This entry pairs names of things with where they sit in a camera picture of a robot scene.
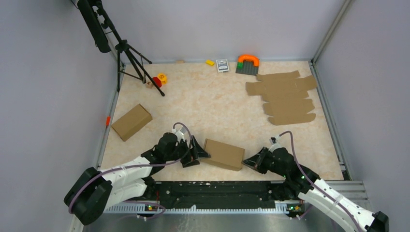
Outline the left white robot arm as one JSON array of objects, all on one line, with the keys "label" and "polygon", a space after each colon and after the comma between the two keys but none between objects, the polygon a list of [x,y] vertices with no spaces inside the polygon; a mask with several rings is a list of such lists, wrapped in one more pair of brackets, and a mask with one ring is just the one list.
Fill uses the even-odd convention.
[{"label": "left white robot arm", "polygon": [[132,198],[151,199],[155,194],[153,174],[180,162],[183,167],[198,165],[210,158],[194,136],[165,133],[150,150],[134,160],[105,171],[86,169],[64,197],[70,214],[83,225],[96,221],[104,210]]}]

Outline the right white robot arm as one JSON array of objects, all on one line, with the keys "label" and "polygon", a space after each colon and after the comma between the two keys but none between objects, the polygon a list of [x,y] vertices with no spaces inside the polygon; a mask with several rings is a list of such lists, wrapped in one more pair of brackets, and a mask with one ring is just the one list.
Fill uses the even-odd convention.
[{"label": "right white robot arm", "polygon": [[242,161],[245,166],[265,174],[285,178],[283,192],[289,199],[301,199],[322,211],[347,232],[387,232],[389,218],[381,211],[371,212],[346,198],[311,169],[299,164],[286,148],[263,147]]}]

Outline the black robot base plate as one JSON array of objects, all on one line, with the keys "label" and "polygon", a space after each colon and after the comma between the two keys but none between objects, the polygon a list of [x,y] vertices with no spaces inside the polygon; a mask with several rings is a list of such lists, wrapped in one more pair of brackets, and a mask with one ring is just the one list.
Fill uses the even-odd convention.
[{"label": "black robot base plate", "polygon": [[307,209],[305,202],[286,190],[281,181],[157,181],[135,200],[159,203],[166,209]]}]

